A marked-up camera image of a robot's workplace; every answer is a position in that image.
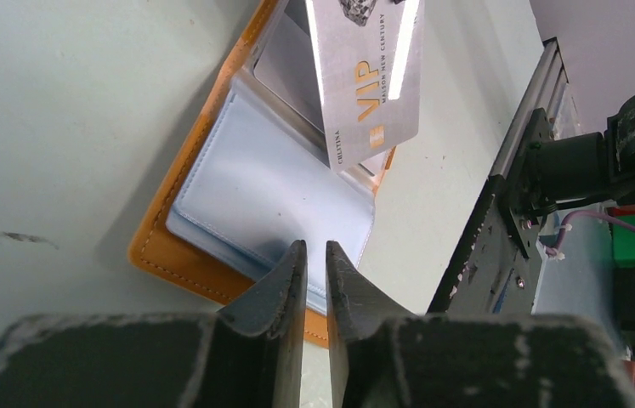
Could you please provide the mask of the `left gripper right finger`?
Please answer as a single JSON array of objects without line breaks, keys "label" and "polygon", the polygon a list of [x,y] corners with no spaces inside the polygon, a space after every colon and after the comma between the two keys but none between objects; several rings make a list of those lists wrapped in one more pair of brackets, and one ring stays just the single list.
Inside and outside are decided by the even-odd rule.
[{"label": "left gripper right finger", "polygon": [[336,407],[635,407],[598,325],[555,314],[415,315],[326,244]]}]

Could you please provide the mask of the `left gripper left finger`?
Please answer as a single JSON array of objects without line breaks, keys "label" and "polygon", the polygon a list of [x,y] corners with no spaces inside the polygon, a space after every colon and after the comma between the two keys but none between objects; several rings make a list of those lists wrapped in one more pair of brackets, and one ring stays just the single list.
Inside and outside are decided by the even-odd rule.
[{"label": "left gripper left finger", "polygon": [[307,246],[213,313],[42,314],[0,337],[0,407],[296,407]]}]

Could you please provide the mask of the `orange leather card holder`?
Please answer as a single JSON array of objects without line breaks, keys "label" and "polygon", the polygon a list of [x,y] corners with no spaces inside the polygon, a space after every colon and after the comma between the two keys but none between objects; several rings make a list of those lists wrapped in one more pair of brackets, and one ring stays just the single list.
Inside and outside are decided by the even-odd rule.
[{"label": "orange leather card holder", "polygon": [[273,269],[296,240],[308,249],[304,338],[328,344],[325,245],[357,264],[375,219],[388,150],[333,172],[323,136],[280,99],[287,79],[264,75],[285,52],[309,63],[300,1],[262,1],[128,246],[135,267],[220,304]]}]

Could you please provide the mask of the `silver magnetic stripe card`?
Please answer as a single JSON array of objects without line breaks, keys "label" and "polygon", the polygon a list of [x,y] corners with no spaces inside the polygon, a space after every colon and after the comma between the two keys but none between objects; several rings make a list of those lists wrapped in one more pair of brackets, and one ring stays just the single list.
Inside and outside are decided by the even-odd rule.
[{"label": "silver magnetic stripe card", "polygon": [[[329,172],[339,173],[342,171],[336,172],[329,166],[306,2],[288,2],[271,25],[270,35],[256,58],[253,75],[311,125],[310,130],[298,129],[297,134],[308,140],[308,149],[317,162]],[[375,164],[372,159],[357,165],[378,176],[383,164]]]}]

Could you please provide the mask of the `silver VIP card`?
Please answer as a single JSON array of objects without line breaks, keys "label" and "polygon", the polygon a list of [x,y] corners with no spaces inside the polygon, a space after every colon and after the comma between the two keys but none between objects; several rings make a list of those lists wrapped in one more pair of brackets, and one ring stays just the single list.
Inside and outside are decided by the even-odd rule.
[{"label": "silver VIP card", "polygon": [[425,3],[305,5],[330,168],[343,171],[414,138]]}]

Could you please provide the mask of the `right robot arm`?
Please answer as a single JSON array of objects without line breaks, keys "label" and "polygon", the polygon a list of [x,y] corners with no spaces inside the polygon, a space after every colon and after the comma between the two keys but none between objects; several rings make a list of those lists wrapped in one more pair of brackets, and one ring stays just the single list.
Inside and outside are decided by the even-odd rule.
[{"label": "right robot arm", "polygon": [[552,139],[544,109],[532,112],[507,177],[502,205],[516,216],[613,201],[635,205],[635,95],[603,132]]}]

